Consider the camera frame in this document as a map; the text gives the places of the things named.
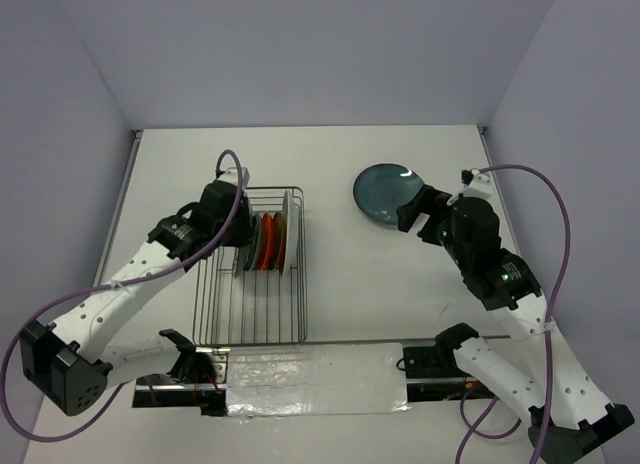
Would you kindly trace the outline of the dark teal glazed plate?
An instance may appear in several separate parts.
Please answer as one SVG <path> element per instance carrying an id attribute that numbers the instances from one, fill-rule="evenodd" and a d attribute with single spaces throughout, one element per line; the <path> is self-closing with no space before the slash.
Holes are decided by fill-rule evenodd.
<path id="1" fill-rule="evenodd" d="M 412 169 L 396 163 L 378 163 L 355 178 L 352 195 L 357 208 L 376 224 L 397 226 L 397 208 L 409 203 L 425 185 Z"/>

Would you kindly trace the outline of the blue floral white plate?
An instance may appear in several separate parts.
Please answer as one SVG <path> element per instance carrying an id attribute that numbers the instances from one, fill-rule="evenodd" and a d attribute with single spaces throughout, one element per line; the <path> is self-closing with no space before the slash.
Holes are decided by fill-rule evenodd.
<path id="1" fill-rule="evenodd" d="M 238 278 L 244 271 L 251 246 L 247 245 L 236 250 L 233 263 L 233 277 Z"/>

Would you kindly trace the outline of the orange small plate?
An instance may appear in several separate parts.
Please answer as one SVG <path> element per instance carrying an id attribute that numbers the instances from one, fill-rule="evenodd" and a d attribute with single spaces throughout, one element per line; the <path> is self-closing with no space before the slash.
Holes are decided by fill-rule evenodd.
<path id="1" fill-rule="evenodd" d="M 266 270 L 268 268 L 269 261 L 273 252 L 276 234 L 273 216 L 269 212 L 264 213 L 261 218 L 261 224 L 263 230 L 263 239 L 256 269 Z"/>

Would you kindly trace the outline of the yellow patterned small plate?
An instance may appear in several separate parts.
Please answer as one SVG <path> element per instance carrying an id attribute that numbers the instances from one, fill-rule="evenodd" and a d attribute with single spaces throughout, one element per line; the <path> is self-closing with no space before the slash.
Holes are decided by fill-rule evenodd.
<path id="1" fill-rule="evenodd" d="M 274 245 L 269 261 L 269 269 L 276 270 L 280 268 L 282 255 L 284 253 L 286 239 L 286 219 L 282 212 L 277 212 L 273 217 L 274 225 Z"/>

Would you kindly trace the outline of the red and teal floral plate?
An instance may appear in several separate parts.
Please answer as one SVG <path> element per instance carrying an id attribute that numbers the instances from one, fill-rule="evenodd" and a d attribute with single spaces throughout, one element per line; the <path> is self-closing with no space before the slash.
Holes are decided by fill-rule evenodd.
<path id="1" fill-rule="evenodd" d="M 281 275 L 286 274 L 293 263 L 298 236 L 297 209 L 292 192 L 289 190 L 286 190 L 284 194 L 283 214 L 286 217 L 286 234 L 284 254 L 280 265 Z"/>

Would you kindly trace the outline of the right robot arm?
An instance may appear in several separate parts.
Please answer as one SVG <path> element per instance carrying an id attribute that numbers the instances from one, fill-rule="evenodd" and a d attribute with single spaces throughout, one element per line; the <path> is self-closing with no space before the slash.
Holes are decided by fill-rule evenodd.
<path id="1" fill-rule="evenodd" d="M 522 373 L 492 350 L 467 324 L 436 337 L 435 364 L 446 375 L 477 378 L 527 423 L 534 456 L 546 463 L 575 463 L 631 427 L 634 416 L 613 403 L 577 360 L 555 322 L 529 266 L 504 248 L 500 220 L 483 197 L 452 196 L 424 185 L 397 210 L 398 228 L 428 219 L 419 238 L 444 248 L 463 282 L 505 328 L 529 371 Z"/>

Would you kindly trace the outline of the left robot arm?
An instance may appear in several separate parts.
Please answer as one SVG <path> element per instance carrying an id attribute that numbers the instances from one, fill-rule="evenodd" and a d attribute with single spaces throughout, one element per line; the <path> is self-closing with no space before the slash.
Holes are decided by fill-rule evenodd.
<path id="1" fill-rule="evenodd" d="M 161 290 L 218 247 L 248 245 L 251 215 L 246 187 L 227 174 L 200 199 L 161 219 L 136 254 L 101 292 L 81 300 L 50 324 L 20 332 L 25 377 L 65 415 L 89 409 L 110 387 L 152 374 L 185 382 L 195 373 L 195 345 L 173 329 L 128 345 L 112 340 Z"/>

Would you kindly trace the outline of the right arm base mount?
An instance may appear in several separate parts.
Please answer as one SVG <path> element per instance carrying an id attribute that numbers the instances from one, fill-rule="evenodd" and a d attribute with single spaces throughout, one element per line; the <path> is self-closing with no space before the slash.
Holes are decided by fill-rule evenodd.
<path id="1" fill-rule="evenodd" d="M 493 396 L 476 378 L 459 370 L 434 341 L 404 344 L 396 369 L 405 377 L 410 404 L 459 401 L 474 387 L 481 388 L 481 398 Z"/>

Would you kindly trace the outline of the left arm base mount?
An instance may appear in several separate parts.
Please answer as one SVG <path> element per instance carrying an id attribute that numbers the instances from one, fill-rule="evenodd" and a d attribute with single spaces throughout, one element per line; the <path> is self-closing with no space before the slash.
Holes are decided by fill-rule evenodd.
<path id="1" fill-rule="evenodd" d="M 230 363 L 227 348 L 200 348 L 173 329 L 159 332 L 179 355 L 172 368 L 136 381 L 132 407 L 195 408 L 203 416 L 227 415 L 226 390 Z"/>

